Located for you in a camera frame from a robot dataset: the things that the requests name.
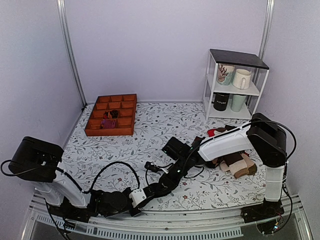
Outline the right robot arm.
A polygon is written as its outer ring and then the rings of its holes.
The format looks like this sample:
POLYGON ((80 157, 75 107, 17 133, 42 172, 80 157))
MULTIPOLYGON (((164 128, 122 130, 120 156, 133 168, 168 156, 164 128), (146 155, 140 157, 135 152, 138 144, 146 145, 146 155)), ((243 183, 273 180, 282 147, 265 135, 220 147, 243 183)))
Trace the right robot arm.
POLYGON ((292 155, 287 152, 287 134, 292 136, 296 144, 296 136, 287 126, 255 113, 242 125, 212 137, 202 137, 191 145, 171 137, 162 151, 175 162, 158 182, 143 189, 143 199, 150 201, 168 195, 196 165, 241 151, 254 150, 266 169, 265 202, 259 206, 258 213, 262 218, 269 218, 278 210, 285 165, 292 155))

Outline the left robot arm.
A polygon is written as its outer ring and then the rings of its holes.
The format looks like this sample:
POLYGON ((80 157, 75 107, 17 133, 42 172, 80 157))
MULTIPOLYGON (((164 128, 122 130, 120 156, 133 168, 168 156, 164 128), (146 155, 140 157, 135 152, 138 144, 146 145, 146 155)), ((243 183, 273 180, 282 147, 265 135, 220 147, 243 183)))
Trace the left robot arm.
POLYGON ((68 219, 88 222, 90 217, 109 217, 124 212, 140 213, 154 198, 160 196, 158 183, 144 188, 107 192, 88 190, 63 166, 63 149, 56 144, 25 136, 12 159, 6 160, 7 177, 18 177, 34 183, 48 204, 48 212, 68 219))

